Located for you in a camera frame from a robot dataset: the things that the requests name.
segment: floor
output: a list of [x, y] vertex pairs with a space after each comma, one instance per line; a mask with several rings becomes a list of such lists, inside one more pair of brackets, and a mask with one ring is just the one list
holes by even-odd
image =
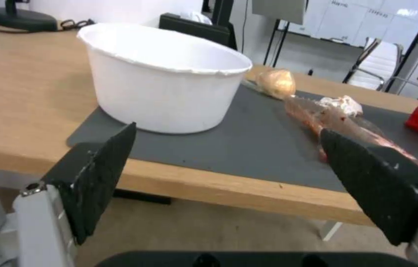
[[[11, 211], [18, 191], [0, 188]], [[329, 242], [322, 221], [194, 201], [172, 205], [113, 199], [94, 236], [79, 248], [77, 266], [93, 266], [128, 250], [378, 251], [404, 255], [380, 230], [344, 224]]]

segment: lamp base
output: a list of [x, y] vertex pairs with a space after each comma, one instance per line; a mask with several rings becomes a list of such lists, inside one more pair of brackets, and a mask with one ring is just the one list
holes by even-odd
[[50, 15], [29, 10], [16, 10], [16, 14], [8, 14], [4, 7], [0, 7], [0, 26], [29, 32], [55, 32], [57, 21]]

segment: office chair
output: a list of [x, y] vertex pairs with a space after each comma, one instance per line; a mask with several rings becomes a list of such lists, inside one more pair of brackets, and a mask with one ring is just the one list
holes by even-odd
[[379, 38], [368, 37], [364, 51], [344, 78], [343, 83], [384, 91], [384, 86], [394, 79], [399, 79], [418, 87], [418, 83], [392, 76], [400, 66], [402, 50], [403, 47], [400, 44], [390, 44]]

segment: bread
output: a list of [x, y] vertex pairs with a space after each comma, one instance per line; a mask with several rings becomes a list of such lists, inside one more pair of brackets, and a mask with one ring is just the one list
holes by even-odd
[[296, 84], [290, 71], [274, 69], [260, 73], [256, 78], [259, 90], [269, 96], [283, 100], [296, 92]]

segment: screw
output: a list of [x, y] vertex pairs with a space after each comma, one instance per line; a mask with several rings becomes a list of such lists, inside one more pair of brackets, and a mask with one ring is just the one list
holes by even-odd
[[27, 197], [46, 190], [46, 184], [43, 181], [37, 181], [31, 182], [24, 189], [21, 189], [20, 194], [22, 197]]

